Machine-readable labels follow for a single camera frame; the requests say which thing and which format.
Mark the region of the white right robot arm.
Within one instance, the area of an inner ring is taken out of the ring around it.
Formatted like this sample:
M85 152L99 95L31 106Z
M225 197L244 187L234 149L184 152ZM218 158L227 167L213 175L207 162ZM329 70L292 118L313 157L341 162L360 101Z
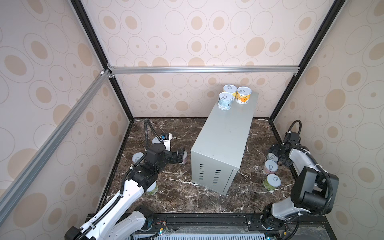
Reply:
M328 173L306 147L294 142L274 144L269 156L293 167L298 177L289 198L264 208L261 224L266 230L281 228L300 216L319 217L332 211L339 178Z

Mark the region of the brown label can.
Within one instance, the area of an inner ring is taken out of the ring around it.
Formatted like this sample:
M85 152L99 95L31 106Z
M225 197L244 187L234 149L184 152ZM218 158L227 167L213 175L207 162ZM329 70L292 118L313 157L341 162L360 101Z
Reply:
M157 137L154 137L152 140L152 144L156 144L156 143L161 143L161 141Z

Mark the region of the light blue label can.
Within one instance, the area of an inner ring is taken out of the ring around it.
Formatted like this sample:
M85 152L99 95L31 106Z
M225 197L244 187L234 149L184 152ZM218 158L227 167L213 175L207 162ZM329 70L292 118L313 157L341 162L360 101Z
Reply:
M227 111L232 107L234 97L231 93L222 92L219 94L218 107L220 110Z

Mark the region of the pink flower label can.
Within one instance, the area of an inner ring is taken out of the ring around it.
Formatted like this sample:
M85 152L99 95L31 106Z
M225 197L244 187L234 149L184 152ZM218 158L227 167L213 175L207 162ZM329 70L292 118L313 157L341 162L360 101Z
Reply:
M265 175L275 174L278 170L278 164L272 160L265 161L262 171Z

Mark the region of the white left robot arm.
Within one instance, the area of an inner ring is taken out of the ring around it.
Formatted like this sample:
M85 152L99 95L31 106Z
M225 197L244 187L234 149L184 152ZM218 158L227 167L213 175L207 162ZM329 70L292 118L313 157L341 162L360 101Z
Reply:
M159 173L168 164L182 163L184 155L184 148L171 152L163 144L150 146L127 171L114 197L80 228L71 227L65 239L125 240L136 231L151 229L153 213L146 208L137 209L124 220L121 217L148 189L154 188Z

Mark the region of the teal label can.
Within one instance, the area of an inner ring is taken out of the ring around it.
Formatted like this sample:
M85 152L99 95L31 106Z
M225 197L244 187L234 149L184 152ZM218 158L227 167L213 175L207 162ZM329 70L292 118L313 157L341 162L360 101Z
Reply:
M279 158L273 153L268 153L267 160L274 161L275 163L277 163L279 161Z

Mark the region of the yellow orange label can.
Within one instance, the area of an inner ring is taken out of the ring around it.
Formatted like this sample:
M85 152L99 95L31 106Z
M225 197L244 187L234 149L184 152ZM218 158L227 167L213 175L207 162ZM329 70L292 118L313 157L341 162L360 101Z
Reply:
M252 90L248 87L239 87L236 93L236 102L245 105L250 100Z

